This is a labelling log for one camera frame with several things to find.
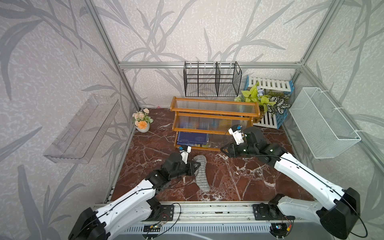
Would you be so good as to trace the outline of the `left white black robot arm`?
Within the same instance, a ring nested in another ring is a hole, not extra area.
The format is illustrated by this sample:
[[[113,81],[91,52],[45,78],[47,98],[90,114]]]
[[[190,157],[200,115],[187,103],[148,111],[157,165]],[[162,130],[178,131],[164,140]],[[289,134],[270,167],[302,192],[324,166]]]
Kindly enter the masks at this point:
[[[156,195],[171,180],[192,176],[201,166],[188,161],[188,152],[172,153],[158,170],[153,170],[136,187],[117,200],[97,209],[85,209],[78,217],[69,240],[112,240],[133,224],[148,219],[161,204]]]

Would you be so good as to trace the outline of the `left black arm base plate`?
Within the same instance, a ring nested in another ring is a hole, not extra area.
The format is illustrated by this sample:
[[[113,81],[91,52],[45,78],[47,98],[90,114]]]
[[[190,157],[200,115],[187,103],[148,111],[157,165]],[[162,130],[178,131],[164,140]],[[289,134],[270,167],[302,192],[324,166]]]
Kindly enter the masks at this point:
[[[148,221],[169,222],[174,219],[175,206],[161,205],[156,210],[152,211]]]

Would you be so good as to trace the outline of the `orange wooden three-tier bookshelf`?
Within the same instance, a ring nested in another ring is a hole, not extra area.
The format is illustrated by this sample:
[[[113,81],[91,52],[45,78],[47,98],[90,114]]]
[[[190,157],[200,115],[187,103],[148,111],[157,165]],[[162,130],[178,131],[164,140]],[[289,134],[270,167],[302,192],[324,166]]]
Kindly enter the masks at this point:
[[[257,103],[173,97],[170,109],[175,113],[172,130],[176,132],[176,148],[181,146],[177,144],[179,132],[203,133],[209,134],[208,145],[192,149],[215,152],[234,142],[229,128],[233,125],[241,125],[242,130],[252,127],[254,118],[260,116]]]

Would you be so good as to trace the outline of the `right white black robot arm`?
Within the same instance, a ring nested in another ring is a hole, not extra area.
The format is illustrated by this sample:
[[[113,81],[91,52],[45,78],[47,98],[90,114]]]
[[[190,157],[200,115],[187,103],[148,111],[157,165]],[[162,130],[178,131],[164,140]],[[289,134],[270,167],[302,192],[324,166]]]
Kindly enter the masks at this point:
[[[300,218],[321,225],[337,239],[345,240],[361,220],[360,194],[344,189],[321,177],[276,143],[267,143],[257,127],[245,130],[234,125],[227,130],[234,142],[221,147],[229,158],[256,157],[264,164],[288,176],[314,197],[304,201],[277,194],[268,204],[259,204],[260,214],[278,220]]]

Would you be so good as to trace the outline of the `grey striped cloth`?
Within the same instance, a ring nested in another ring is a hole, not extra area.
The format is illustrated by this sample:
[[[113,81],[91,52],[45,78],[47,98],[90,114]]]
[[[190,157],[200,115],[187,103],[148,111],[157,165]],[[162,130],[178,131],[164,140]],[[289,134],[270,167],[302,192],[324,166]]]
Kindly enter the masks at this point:
[[[209,192],[211,187],[206,174],[207,159],[203,155],[198,155],[194,157],[194,161],[201,164],[196,172],[196,184],[203,192]]]

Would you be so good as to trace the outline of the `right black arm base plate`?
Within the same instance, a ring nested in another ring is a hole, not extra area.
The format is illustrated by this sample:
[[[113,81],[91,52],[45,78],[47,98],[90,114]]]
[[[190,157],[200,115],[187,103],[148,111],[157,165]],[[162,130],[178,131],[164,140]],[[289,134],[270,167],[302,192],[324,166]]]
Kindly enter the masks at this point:
[[[256,221],[282,221],[282,220],[295,220],[294,216],[284,215],[276,206],[270,206],[265,203],[252,205],[253,214]]]

